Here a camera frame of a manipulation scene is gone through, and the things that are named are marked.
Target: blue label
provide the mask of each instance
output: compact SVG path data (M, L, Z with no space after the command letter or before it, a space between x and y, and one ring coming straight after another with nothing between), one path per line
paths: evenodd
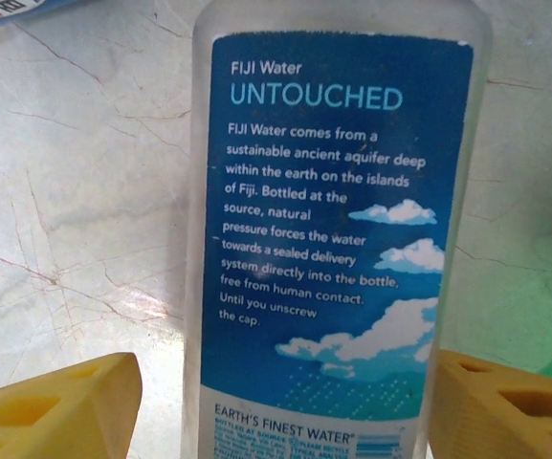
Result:
M204 387L418 416L472 62L464 43L403 36L214 42Z
M0 25L29 15L62 7L77 0L0 0Z

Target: white cloud graphic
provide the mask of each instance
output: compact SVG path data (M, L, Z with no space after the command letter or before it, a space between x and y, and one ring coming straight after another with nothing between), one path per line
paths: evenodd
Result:
M435 212L430 208L423 208L411 199L392 208L375 205L358 212L351 212L353 220L366 220L374 223L389 225L435 225Z
M420 239L403 249L389 249L380 257L382 261L374 268L414 274L441 273L445 261L443 251L435 246L432 239Z
M420 349L418 349L418 352L416 352L413 357L417 361L429 361L429 357L431 356L431 344L425 344Z
M379 381L392 373L425 371L431 351L437 298L397 300L373 326L355 337L293 338L276 346L284 357L319 361L325 375Z

